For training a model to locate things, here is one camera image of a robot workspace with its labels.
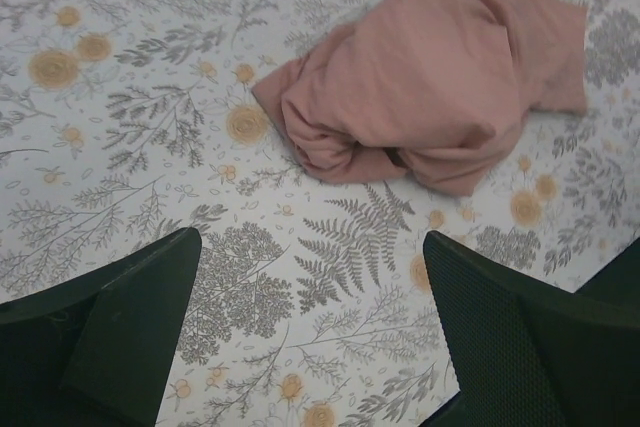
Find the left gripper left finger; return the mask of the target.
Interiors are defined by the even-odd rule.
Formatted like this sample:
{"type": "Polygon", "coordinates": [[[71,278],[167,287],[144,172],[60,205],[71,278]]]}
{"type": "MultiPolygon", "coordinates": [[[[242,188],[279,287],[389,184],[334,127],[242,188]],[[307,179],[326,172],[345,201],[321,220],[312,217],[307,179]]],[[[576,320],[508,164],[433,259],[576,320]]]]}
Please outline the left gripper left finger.
{"type": "Polygon", "coordinates": [[[4,426],[152,426],[202,248],[195,228],[1,306],[4,426]]]}

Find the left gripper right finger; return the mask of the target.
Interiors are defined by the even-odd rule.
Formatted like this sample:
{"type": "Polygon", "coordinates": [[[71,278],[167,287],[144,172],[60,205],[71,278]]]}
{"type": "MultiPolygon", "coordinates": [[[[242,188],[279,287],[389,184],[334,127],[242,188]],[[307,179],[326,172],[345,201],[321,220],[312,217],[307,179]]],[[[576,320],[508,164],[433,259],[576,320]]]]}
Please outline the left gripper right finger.
{"type": "Polygon", "coordinates": [[[431,425],[638,424],[637,243],[572,293],[436,231],[423,256],[459,384],[431,425]]]}

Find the pink t shirt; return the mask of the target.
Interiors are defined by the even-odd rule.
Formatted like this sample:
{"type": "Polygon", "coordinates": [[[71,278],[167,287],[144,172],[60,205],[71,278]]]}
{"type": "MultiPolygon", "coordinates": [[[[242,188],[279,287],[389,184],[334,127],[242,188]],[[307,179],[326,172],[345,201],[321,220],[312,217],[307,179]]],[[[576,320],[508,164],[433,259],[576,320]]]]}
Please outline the pink t shirt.
{"type": "Polygon", "coordinates": [[[319,180],[468,196],[531,111],[586,112],[586,21],[561,0],[382,0],[252,92],[319,180]]]}

